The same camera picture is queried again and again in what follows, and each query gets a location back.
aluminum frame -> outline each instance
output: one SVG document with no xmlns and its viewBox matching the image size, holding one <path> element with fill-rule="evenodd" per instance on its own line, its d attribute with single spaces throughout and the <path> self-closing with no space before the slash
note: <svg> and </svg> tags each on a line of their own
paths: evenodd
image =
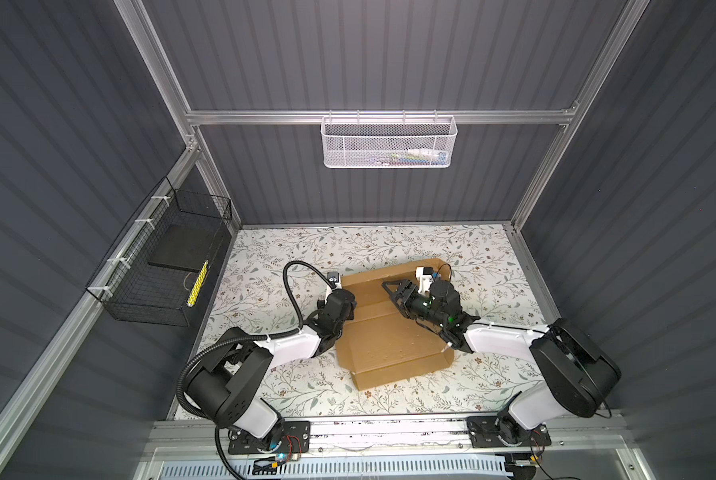
<svg viewBox="0 0 716 480">
<path fill-rule="evenodd" d="M 150 71 L 152 80 L 155 82 L 158 91 L 160 91 L 163 102 L 165 102 L 171 113 L 171 118 L 182 135 L 185 145 L 196 141 L 200 150 L 203 151 L 203 158 L 197 163 L 197 167 L 201 177 L 203 177 L 203 181 L 206 182 L 209 193 L 232 200 L 203 135 L 200 133 L 199 128 L 187 121 L 190 104 L 179 84 L 176 73 L 166 55 L 166 50 L 158 38 L 142 0 L 114 1 L 123 22 L 126 24 L 129 33 L 131 33 L 136 48 L 139 49 L 139 53 Z M 233 210 L 233 227 L 235 228 L 232 234 L 235 235 L 243 225 L 243 219 L 236 210 L 235 203 L 231 201 L 230 204 Z"/>
<path fill-rule="evenodd" d="M 195 145 L 190 145 L 182 152 L 179 160 L 167 175 L 168 181 L 161 182 L 152 194 L 150 201 L 142 208 L 137 219 L 146 219 L 151 216 L 155 207 L 161 202 L 161 199 L 156 197 L 168 194 L 171 185 L 179 187 L 187 178 L 198 157 L 199 150 Z M 144 228 L 144 222 L 132 222 L 128 232 L 115 247 L 112 253 L 113 258 L 126 251 L 141 228 Z M 106 282 L 114 268 L 113 263 L 107 262 L 96 275 L 93 285 Z M 94 328 L 102 311 L 101 303 L 90 293 L 84 292 L 75 308 L 62 323 L 59 331 L 12 395 L 6 407 L 0 412 L 0 473 L 16 451 L 40 409 L 43 408 L 46 400 L 54 391 L 56 384 L 70 365 L 88 333 Z"/>
<path fill-rule="evenodd" d="M 531 215 L 531 211 L 534 210 L 534 206 L 536 206 L 539 196 L 542 195 L 542 191 L 550 181 L 553 172 L 555 172 L 555 168 L 561 163 L 563 155 L 571 145 L 572 140 L 574 140 L 582 121 L 587 116 L 590 107 L 598 96 L 598 92 L 601 91 L 603 83 L 606 82 L 608 74 L 611 73 L 614 63 L 619 58 L 619 54 L 622 53 L 622 49 L 624 49 L 624 45 L 628 43 L 635 25 L 641 19 L 641 15 L 646 10 L 649 1 L 628 0 L 627 5 L 624 5 L 622 14 L 619 15 L 616 24 L 614 24 L 612 33 L 609 34 L 601 53 L 593 64 L 590 74 L 582 84 L 582 90 L 579 92 L 577 100 L 574 102 L 574 110 L 576 110 L 574 118 L 568 126 L 562 127 L 555 135 L 555 139 L 550 144 L 545 158 L 537 169 L 534 178 L 531 179 L 531 183 L 528 185 L 521 202 L 513 214 L 512 223 L 515 225 L 516 230 L 520 231 L 526 225 L 528 216 Z"/>
<path fill-rule="evenodd" d="M 617 456 L 628 480 L 655 480 L 654 472 L 640 448 L 617 448 Z"/>
<path fill-rule="evenodd" d="M 401 453 L 506 453 L 530 452 L 529 447 L 473 448 L 465 419 L 469 416 L 495 416 L 496 412 L 400 414 L 380 416 L 320 416 L 286 418 L 308 420 L 310 451 L 304 456 L 394 456 Z M 618 410 L 611 418 L 579 418 L 573 415 L 547 422 L 553 437 L 551 450 L 635 448 L 632 434 Z M 142 452 L 142 462 L 216 460 L 214 424 L 209 420 L 155 422 Z M 402 437 L 396 444 L 388 436 Z M 369 448 L 355 448 L 373 442 Z M 251 455 L 262 457 L 264 454 Z"/>
<path fill-rule="evenodd" d="M 243 225 L 245 230 L 271 228 L 352 228 L 357 226 L 434 226 L 434 225 L 510 225 L 510 220 L 462 221 L 462 222 L 355 222 L 352 224 L 253 224 Z"/>
<path fill-rule="evenodd" d="M 548 285 L 542 277 L 542 272 L 539 271 L 539 267 L 534 261 L 534 256 L 528 249 L 523 234 L 516 230 L 513 225 L 505 225 L 505 232 L 515 252 L 517 263 L 521 266 L 523 274 L 526 275 L 526 282 L 528 282 L 531 292 L 534 293 L 534 297 L 537 299 L 537 305 L 542 312 L 542 316 L 545 317 L 545 322 L 550 323 L 561 318 L 561 312 L 558 310 L 558 306 L 555 305 L 555 300 L 553 300 L 550 289 L 548 289 Z"/>
<path fill-rule="evenodd" d="M 401 117 L 409 122 L 431 120 L 436 117 L 454 117 L 457 124 L 550 124 L 568 125 L 574 119 L 574 109 L 563 110 L 190 110 L 187 122 L 191 125 L 320 125 L 324 117 L 351 118 L 359 115 L 361 121 L 384 120 Z"/>
</svg>

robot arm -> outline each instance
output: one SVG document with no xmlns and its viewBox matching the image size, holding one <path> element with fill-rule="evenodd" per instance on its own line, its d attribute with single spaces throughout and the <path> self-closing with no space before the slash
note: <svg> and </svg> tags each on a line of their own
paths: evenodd
<svg viewBox="0 0 716 480">
<path fill-rule="evenodd" d="M 344 322 L 353 319 L 355 296 L 340 288 L 339 274 L 329 272 L 329 276 L 332 278 L 327 279 L 326 300 L 318 301 L 318 309 L 297 330 L 249 335 L 234 327 L 193 357 L 177 383 L 176 398 L 180 405 L 188 412 L 209 418 L 218 428 L 245 430 L 258 440 L 256 446 L 260 450 L 276 449 L 284 436 L 283 419 L 255 395 L 269 370 L 321 355 L 342 336 Z M 239 368 L 230 373 L 225 368 L 228 362 L 239 364 Z"/>
<path fill-rule="evenodd" d="M 568 320 L 540 326 L 480 323 L 462 310 L 459 293 L 448 280 L 430 282 L 426 276 L 432 277 L 431 269 L 417 274 L 424 289 L 410 280 L 382 284 L 404 317 L 455 350 L 514 356 L 535 363 L 544 377 L 497 414 L 495 429 L 506 445 L 519 445 L 540 424 L 569 412 L 592 417 L 622 377 L 614 361 Z"/>
</svg>

black mounting plate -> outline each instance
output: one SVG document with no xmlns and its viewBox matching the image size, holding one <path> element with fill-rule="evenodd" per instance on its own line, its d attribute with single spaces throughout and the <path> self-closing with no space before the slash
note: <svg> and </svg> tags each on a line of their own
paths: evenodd
<svg viewBox="0 0 716 480">
<path fill-rule="evenodd" d="M 309 450 L 309 428 L 310 422 L 285 422 L 283 423 L 283 438 L 280 440 L 280 446 L 276 448 L 275 453 L 305 453 Z M 250 433 L 242 430 L 240 433 L 230 431 L 229 447 L 227 453 L 229 455 L 249 455 L 260 452 L 254 445 L 256 440 Z M 289 442 L 287 436 L 292 438 L 293 443 Z"/>
<path fill-rule="evenodd" d="M 496 416 L 473 416 L 467 417 L 466 423 L 470 430 L 468 435 L 470 436 L 470 442 L 472 442 L 473 448 L 502 448 L 506 447 L 504 443 L 499 439 L 499 432 L 493 430 L 494 421 Z M 470 428 L 470 425 L 475 423 L 478 428 Z M 534 435 L 534 439 L 537 441 L 537 445 L 540 447 L 550 446 L 552 441 L 550 439 L 550 433 L 547 427 L 544 425 L 536 428 L 539 432 L 539 436 Z M 535 443 L 528 439 L 521 445 L 516 447 L 536 447 Z"/>
</svg>

white wire mesh basket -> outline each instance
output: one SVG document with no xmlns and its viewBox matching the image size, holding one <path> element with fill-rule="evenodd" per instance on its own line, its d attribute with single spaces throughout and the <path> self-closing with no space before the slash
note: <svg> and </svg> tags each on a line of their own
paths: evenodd
<svg viewBox="0 0 716 480">
<path fill-rule="evenodd" d="M 327 115 L 320 125 L 328 168 L 446 168 L 456 140 L 453 117 Z"/>
</svg>

yellow marker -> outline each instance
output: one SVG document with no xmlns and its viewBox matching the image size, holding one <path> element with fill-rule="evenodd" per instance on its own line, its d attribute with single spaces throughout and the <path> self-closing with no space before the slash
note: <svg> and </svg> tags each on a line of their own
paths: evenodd
<svg viewBox="0 0 716 480">
<path fill-rule="evenodd" d="M 195 280 L 193 290 L 190 292 L 190 297 L 187 299 L 187 306 L 195 306 L 195 302 L 198 301 L 198 293 L 200 293 L 200 287 L 203 286 L 203 281 L 206 279 L 206 272 L 209 270 L 209 261 L 206 260 L 203 263 L 203 268 L 200 269 L 198 274 L 198 280 Z"/>
</svg>

